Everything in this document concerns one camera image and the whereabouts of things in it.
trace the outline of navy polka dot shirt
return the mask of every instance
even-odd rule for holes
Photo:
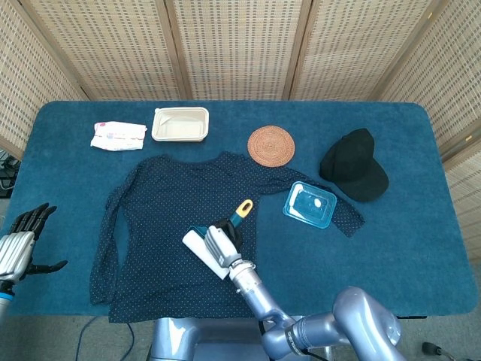
[[[111,322],[160,317],[252,317],[229,281],[221,281],[183,243],[192,225],[230,217],[245,199],[290,188],[295,181],[319,186],[290,168],[266,168],[250,158],[221,153],[206,162],[170,156],[146,159],[109,196],[92,273],[93,304],[109,304]],[[126,260],[119,270],[113,231],[122,208],[129,227]],[[332,222],[351,236],[362,216],[337,197]],[[241,226],[244,259],[256,261],[256,207]]]

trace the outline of cap brim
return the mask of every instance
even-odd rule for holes
[[[350,182],[335,182],[348,197],[358,202],[369,202],[379,198],[388,188],[389,179],[383,168],[372,159],[368,172],[361,179]]]

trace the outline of wicker coaster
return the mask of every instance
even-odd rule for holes
[[[247,149],[258,164],[280,167],[294,156],[294,140],[279,126],[263,126],[250,135]]]

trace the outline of white packet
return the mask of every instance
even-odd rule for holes
[[[134,150],[144,146],[147,127],[142,124],[103,122],[94,125],[90,147],[105,150]]]

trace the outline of container lid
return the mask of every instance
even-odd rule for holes
[[[304,182],[295,182],[287,197],[283,213],[324,229],[331,222],[336,203],[337,198],[334,194]]]

